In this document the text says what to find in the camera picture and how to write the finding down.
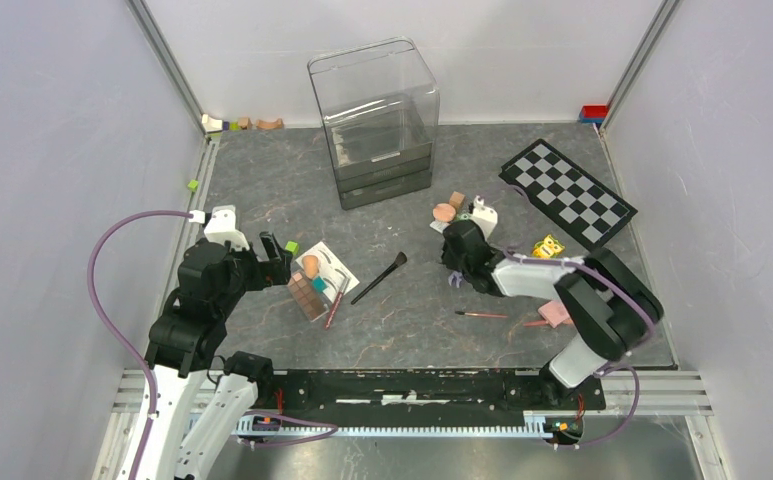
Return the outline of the purple eyelash curler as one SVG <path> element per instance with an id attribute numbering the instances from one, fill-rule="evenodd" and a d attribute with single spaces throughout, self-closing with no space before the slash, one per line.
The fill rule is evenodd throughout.
<path id="1" fill-rule="evenodd" d="M 465 276 L 459 271 L 452 271 L 448 276 L 448 284 L 454 288 L 460 288 L 466 282 Z"/>

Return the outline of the black makeup brush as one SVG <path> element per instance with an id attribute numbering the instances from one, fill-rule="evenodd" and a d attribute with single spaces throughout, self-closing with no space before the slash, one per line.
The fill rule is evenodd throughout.
<path id="1" fill-rule="evenodd" d="M 362 298 L 364 298 L 368 293 L 370 293 L 374 288 L 376 288 L 389 275 L 391 275 L 398 268 L 403 266 L 407 262 L 407 260 L 408 260 L 407 255 L 404 252 L 399 252 L 396 255 L 393 262 L 383 272 L 381 272 L 374 280 L 372 280 L 357 296 L 355 296 L 352 299 L 351 304 L 352 305 L 357 304 Z"/>

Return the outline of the clear acrylic drawer organizer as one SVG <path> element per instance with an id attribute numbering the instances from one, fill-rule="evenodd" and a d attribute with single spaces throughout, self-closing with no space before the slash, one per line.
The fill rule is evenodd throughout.
<path id="1" fill-rule="evenodd" d="M 431 186 L 440 92 L 413 40 L 318 55 L 307 72 L 342 209 Z"/>

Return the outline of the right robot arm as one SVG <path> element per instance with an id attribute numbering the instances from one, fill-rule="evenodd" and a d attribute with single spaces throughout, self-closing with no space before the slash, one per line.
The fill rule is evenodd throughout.
<path id="1" fill-rule="evenodd" d="M 540 371 L 540 396 L 553 408 L 568 406 L 588 377 L 644 343 L 664 317 L 656 295 L 607 248 L 573 258 L 525 256 L 493 247 L 471 220 L 450 224 L 443 238 L 442 263 L 475 291 L 566 309 L 576 334 Z"/>

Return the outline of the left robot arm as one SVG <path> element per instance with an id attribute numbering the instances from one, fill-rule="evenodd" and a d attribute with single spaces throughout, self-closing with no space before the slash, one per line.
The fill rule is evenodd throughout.
<path id="1" fill-rule="evenodd" d="M 249 407 L 264 407 L 276 394 L 270 359 L 236 352 L 226 359 L 214 396 L 194 425 L 188 420 L 199 388 L 226 338 L 226 321 L 249 292 L 285 286 L 293 255 L 275 236 L 263 232 L 267 254 L 250 245 L 234 247 L 200 239 L 186 250 L 177 287 L 149 332 L 145 360 L 156 384 L 148 386 L 142 408 L 151 427 L 130 440 L 121 479 L 204 479 L 235 424 Z"/>

